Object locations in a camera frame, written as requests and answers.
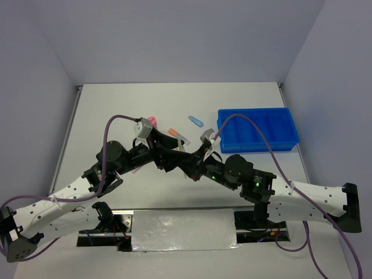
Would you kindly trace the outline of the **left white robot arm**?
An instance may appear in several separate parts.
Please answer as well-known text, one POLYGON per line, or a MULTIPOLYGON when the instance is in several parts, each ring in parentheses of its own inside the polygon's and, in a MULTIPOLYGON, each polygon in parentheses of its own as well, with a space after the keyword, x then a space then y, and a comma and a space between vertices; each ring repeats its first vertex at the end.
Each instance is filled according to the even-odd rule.
POLYGON ((126 233, 128 226, 115 216, 101 198, 123 183, 122 174, 148 163, 166 172, 179 167, 193 177, 194 164, 202 152, 176 150, 179 140, 151 130, 146 143, 127 150, 118 141, 105 142, 97 154, 97 163, 62 190, 36 198, 23 208, 1 207, 1 252, 7 262, 34 258, 44 243, 52 244, 72 231, 93 227, 101 232, 126 233))

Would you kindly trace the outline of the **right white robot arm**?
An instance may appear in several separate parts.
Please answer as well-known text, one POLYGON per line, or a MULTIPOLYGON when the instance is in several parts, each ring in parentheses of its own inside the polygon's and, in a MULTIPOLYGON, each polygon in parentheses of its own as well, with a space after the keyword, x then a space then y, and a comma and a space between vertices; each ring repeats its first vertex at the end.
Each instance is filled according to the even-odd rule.
POLYGON ((234 191, 254 204, 253 222, 258 227, 282 221, 317 221, 331 223, 345 233, 360 233, 357 186, 346 183, 327 187, 291 181, 281 176, 254 169, 241 155, 231 155, 225 162, 203 150, 182 159, 178 167, 192 180, 209 178, 234 191))

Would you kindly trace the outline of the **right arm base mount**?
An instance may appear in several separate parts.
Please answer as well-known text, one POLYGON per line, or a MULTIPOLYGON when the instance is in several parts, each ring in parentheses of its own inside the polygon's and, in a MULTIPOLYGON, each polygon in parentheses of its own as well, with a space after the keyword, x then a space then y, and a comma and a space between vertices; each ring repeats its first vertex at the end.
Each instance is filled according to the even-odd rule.
POLYGON ((252 210, 234 210, 238 244, 290 241, 286 222, 254 220, 252 210))

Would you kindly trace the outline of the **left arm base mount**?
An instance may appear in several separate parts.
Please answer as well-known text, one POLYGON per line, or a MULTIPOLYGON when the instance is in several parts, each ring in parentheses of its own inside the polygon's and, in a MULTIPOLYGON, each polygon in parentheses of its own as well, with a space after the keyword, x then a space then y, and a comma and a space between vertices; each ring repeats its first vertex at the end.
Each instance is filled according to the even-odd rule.
POLYGON ((119 252, 132 252, 132 213, 115 213, 105 202, 93 204, 98 224, 78 233, 77 247, 115 247, 119 252))

